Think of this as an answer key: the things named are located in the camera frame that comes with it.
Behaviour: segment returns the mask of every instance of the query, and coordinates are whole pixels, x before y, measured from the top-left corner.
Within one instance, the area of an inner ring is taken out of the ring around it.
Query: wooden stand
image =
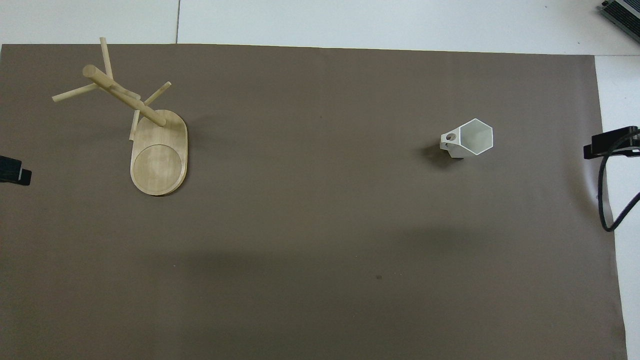
[[[129,139],[131,150],[131,180],[143,193],[167,195],[176,190],[187,174],[188,136],[184,120],[169,110],[149,107],[169,86],[166,82],[144,102],[140,95],[127,90],[113,79],[111,60],[105,38],[100,38],[106,74],[94,65],[83,68],[83,76],[93,84],[52,97],[61,101],[98,88],[113,95],[134,110]],[[138,121],[140,114],[144,117]]]

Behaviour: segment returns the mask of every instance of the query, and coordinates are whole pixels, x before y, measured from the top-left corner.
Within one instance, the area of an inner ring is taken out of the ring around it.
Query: brown mat
[[[5,359],[625,359],[592,56],[111,45],[189,128],[167,197],[129,177],[99,45],[4,45]],[[477,117],[495,147],[452,160]]]

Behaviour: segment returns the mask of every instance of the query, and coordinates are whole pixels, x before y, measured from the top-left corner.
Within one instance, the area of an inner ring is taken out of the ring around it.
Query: hexagonal cup
[[[452,158],[471,158],[493,147],[493,128],[473,119],[440,135],[440,148]]]

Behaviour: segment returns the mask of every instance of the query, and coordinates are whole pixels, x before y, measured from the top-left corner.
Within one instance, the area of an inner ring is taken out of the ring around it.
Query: oval wooden base
[[[131,180],[143,193],[161,196],[177,189],[187,174],[187,126],[169,110],[156,110],[166,119],[159,127],[143,117],[131,150]]]

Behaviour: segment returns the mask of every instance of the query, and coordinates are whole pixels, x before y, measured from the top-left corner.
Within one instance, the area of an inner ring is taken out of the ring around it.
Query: black vent
[[[637,12],[640,12],[640,0],[625,0],[625,3],[631,5]]]
[[[640,4],[639,0],[625,0],[627,3]],[[640,19],[632,12],[620,5],[617,1],[609,3],[602,9],[602,15],[606,16],[614,24],[620,26],[629,35],[640,41]]]

